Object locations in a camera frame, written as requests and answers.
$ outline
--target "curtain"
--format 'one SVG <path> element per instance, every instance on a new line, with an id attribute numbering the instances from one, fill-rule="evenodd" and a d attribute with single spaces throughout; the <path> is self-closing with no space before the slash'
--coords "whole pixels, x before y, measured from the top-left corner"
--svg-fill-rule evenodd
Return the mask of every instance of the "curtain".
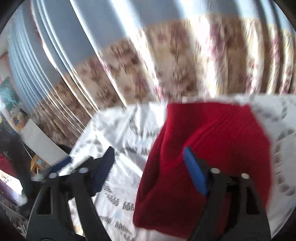
<path id="1" fill-rule="evenodd" d="M 18 91 L 57 144 L 113 106 L 296 92 L 295 31 L 271 0 L 26 0 L 12 21 Z"/>

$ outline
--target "floral pattern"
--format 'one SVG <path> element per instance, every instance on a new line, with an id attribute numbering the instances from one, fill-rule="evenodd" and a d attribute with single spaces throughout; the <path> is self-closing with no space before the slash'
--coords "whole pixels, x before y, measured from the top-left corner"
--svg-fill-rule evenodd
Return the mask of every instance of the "floral pattern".
<path id="1" fill-rule="evenodd" d="M 296 93 L 296 40 L 253 18 L 219 14 L 147 26 L 64 76 L 33 119 L 73 145 L 101 109 L 232 93 Z"/>

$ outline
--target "teal picture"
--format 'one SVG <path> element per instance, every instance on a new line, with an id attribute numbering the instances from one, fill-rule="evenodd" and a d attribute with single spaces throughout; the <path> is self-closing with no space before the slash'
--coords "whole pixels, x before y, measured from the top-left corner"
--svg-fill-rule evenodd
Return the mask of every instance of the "teal picture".
<path id="1" fill-rule="evenodd" d="M 2 102 L 5 104 L 8 112 L 11 112 L 14 107 L 16 107 L 20 103 L 20 98 L 17 95 L 15 89 L 13 88 L 9 77 L 7 77 L 0 84 L 0 98 Z"/>

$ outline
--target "white tablecloth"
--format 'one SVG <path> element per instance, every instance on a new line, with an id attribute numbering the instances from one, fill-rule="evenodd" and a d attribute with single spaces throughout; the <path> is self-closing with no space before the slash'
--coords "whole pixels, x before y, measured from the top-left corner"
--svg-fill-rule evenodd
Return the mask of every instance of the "white tablecloth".
<path id="1" fill-rule="evenodd" d="M 184 99 L 183 102 L 213 101 Z M 296 206 L 296 96 L 220 97 L 214 101 L 249 104 L 271 142 L 273 185 L 268 205 L 268 220 L 274 236 Z M 136 228 L 133 209 L 137 189 L 149 151 L 166 118 L 166 102 L 110 108 L 98 113 L 74 146 L 73 163 L 64 167 L 65 175 L 88 156 L 100 157 L 109 146 L 115 148 L 116 162 L 103 190 L 93 197 L 104 227 L 112 240 L 181 240 L 156 231 Z M 82 233 L 75 202 L 70 201 L 72 218 Z"/>

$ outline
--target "red cloth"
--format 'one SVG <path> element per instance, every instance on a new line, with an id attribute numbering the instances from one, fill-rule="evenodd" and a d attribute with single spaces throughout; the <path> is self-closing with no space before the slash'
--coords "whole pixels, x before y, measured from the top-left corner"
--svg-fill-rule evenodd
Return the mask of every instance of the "red cloth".
<path id="1" fill-rule="evenodd" d="M 0 153 L 0 170 L 3 172 L 16 177 L 16 173 L 10 163 L 10 161 L 4 156 L 3 154 Z"/>
<path id="2" fill-rule="evenodd" d="M 248 173 L 266 206 L 271 185 L 270 143 L 250 107 L 172 103 L 143 172 L 135 226 L 181 238 L 191 235 L 206 199 L 196 191 L 183 162 L 186 146 L 228 175 Z M 222 216 L 220 225 L 227 213 Z"/>

